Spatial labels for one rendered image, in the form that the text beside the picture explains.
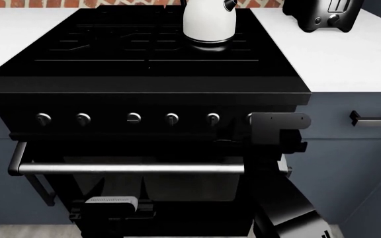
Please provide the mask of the white kettle with black knob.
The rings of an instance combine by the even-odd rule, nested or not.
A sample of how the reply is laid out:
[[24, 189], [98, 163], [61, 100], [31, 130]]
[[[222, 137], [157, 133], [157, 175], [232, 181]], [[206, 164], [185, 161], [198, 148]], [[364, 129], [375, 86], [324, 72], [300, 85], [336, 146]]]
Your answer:
[[188, 0], [183, 34], [201, 43], [222, 43], [235, 35], [237, 0]]

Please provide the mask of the black toaster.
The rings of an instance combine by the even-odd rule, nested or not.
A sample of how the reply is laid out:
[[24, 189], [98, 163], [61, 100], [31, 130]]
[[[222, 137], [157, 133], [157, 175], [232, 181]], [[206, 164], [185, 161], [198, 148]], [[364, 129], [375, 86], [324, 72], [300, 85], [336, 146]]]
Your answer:
[[351, 31], [364, 0], [284, 0], [282, 12], [293, 16], [302, 31], [319, 28]]

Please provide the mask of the grey ribbed left gripper finger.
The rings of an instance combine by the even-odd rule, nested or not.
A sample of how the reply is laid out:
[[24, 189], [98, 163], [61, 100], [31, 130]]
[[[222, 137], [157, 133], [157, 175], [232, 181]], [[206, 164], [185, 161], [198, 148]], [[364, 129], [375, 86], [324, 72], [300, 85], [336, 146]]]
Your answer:
[[94, 196], [85, 201], [85, 204], [128, 204], [136, 212], [138, 199], [135, 196]]

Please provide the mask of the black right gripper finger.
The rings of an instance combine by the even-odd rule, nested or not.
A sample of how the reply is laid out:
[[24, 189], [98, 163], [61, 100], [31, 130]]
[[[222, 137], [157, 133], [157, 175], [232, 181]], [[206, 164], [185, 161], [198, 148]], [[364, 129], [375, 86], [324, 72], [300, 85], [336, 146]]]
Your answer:
[[303, 130], [311, 125], [307, 114], [297, 112], [253, 112], [250, 121], [252, 144], [279, 144], [281, 130]]

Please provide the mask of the black kitchen stove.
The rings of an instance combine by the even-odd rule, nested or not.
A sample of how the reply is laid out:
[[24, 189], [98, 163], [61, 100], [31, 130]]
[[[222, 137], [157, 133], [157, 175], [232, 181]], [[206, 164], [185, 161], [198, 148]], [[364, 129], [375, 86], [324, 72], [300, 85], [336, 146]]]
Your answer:
[[[0, 67], [0, 118], [26, 162], [242, 163], [252, 112], [296, 112], [311, 91], [250, 9], [235, 35], [206, 45], [183, 34], [182, 6], [79, 9]], [[51, 116], [48, 126], [35, 119]], [[138, 113], [139, 124], [126, 121]], [[170, 126], [165, 115], [179, 121]], [[206, 115], [220, 121], [210, 126]], [[80, 126], [76, 114], [91, 122]], [[79, 220], [82, 238], [245, 237], [253, 232], [251, 178], [243, 174], [23, 175], [47, 205], [69, 212], [94, 196], [152, 202], [152, 219]]]

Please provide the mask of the blue-grey cabinet with drawer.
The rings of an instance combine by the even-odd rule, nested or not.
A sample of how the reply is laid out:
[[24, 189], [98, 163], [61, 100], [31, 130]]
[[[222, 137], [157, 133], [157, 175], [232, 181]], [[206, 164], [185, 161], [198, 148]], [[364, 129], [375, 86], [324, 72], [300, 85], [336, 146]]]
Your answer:
[[381, 93], [314, 93], [298, 112], [312, 119], [304, 153], [286, 156], [291, 181], [329, 223], [342, 223], [381, 181], [381, 126], [352, 123], [350, 113], [381, 116]]

